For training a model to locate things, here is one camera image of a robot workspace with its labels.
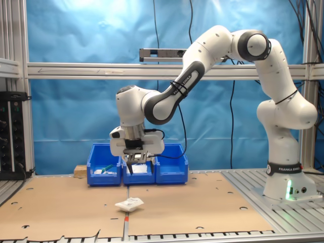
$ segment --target brown cardboard surface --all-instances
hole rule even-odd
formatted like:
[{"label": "brown cardboard surface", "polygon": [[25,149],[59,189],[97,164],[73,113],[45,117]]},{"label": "brown cardboard surface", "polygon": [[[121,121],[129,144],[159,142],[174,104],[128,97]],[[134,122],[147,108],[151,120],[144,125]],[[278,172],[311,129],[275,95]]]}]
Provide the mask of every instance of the brown cardboard surface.
[{"label": "brown cardboard surface", "polygon": [[33,178],[0,207],[0,240],[122,237],[125,213],[115,203],[126,198],[126,187],[88,187],[86,178]]},{"label": "brown cardboard surface", "polygon": [[272,230],[220,173],[190,174],[187,185],[131,186],[129,197],[144,202],[129,215],[129,235]]}]

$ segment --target metal grating floor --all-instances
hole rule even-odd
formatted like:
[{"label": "metal grating floor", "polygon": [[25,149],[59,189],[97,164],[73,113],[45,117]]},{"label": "metal grating floor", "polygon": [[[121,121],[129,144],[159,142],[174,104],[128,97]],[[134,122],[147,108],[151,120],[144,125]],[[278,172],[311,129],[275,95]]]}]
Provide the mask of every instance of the metal grating floor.
[{"label": "metal grating floor", "polygon": [[[215,232],[206,234],[174,235],[138,235],[128,236],[128,222],[125,222],[123,238],[62,238],[49,243],[106,243],[116,241],[129,242],[170,242],[170,241],[208,241],[208,242],[319,242],[324,241],[324,202],[296,204],[293,206],[275,207],[273,210],[263,205],[252,193],[252,188],[265,185],[266,173],[262,169],[190,171],[195,173],[220,172],[243,197],[251,203],[274,228],[273,231],[251,232]],[[324,185],[324,177],[309,175],[318,185]],[[0,203],[5,200],[19,185],[20,181],[0,181]],[[0,243],[26,243],[25,240],[7,240]]]}]

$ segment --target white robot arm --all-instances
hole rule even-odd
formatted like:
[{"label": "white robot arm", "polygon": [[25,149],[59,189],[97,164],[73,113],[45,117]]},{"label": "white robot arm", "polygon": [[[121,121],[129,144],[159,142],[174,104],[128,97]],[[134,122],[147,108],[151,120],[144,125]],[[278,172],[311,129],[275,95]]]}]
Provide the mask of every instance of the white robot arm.
[{"label": "white robot arm", "polygon": [[[301,171],[298,143],[290,129],[308,129],[317,119],[316,108],[298,92],[280,43],[257,30],[229,32],[214,26],[185,52],[180,75],[162,93],[137,86],[120,89],[116,95],[120,126],[110,133],[111,152],[127,156],[128,165],[145,163],[149,154],[164,150],[163,134],[146,130],[144,119],[155,125],[167,123],[178,104],[222,57],[254,62],[262,90],[271,100],[262,102],[257,116],[269,140],[268,175],[264,194],[272,199],[306,198],[316,194],[313,181]],[[287,197],[290,180],[296,187]]]}]

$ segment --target blue storage bin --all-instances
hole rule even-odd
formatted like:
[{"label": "blue storage bin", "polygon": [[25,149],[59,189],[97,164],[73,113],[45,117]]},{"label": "blue storage bin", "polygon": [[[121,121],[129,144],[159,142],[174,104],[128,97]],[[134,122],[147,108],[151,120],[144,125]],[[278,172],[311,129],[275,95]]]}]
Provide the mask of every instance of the blue storage bin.
[{"label": "blue storage bin", "polygon": [[[178,157],[182,155],[183,148],[179,143],[165,145],[162,155]],[[171,159],[155,157],[157,184],[184,184],[188,181],[188,159],[184,154],[180,158]]]},{"label": "blue storage bin", "polygon": [[[122,182],[121,157],[113,156],[110,152],[110,144],[95,143],[92,146],[87,162],[87,179],[90,186],[120,185]],[[108,165],[113,165],[108,171],[116,174],[93,174]]]},{"label": "blue storage bin", "polygon": [[126,162],[123,161],[123,183],[125,185],[140,185],[140,184],[154,184],[155,183],[155,172],[156,165],[154,165],[153,174],[151,172],[151,162],[146,162],[147,173],[127,173]]}]

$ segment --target blue curtain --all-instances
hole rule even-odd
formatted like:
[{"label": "blue curtain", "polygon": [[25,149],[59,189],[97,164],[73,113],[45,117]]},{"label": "blue curtain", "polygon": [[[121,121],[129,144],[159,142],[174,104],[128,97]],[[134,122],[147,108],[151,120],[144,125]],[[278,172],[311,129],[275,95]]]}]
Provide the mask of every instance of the blue curtain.
[{"label": "blue curtain", "polygon": [[[193,41],[214,25],[259,29],[280,41],[290,64],[302,62],[298,22],[288,1],[192,2]],[[160,48],[188,48],[189,0],[156,0],[155,8]],[[27,0],[27,20],[31,62],[139,63],[140,48],[157,48],[153,0]],[[31,80],[36,172],[72,173],[87,162],[93,143],[108,143],[119,125],[115,94],[130,84],[156,89],[155,80]],[[159,90],[168,85],[160,80]],[[229,168],[231,91],[232,81],[201,81],[181,103],[190,169]],[[266,166],[268,141],[256,116],[266,99],[254,81],[236,82],[234,168]],[[166,143],[184,145],[178,112],[159,128]]]}]

